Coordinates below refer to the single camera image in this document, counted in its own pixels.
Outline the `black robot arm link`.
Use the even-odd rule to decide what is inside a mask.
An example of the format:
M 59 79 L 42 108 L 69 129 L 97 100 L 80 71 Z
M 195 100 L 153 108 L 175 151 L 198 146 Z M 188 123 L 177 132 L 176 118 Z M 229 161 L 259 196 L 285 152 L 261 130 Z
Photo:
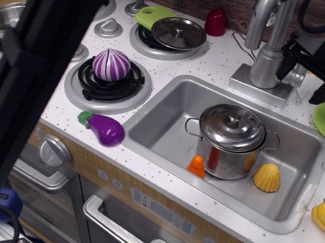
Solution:
M 0 189 L 103 0 L 27 0 L 2 39 Z

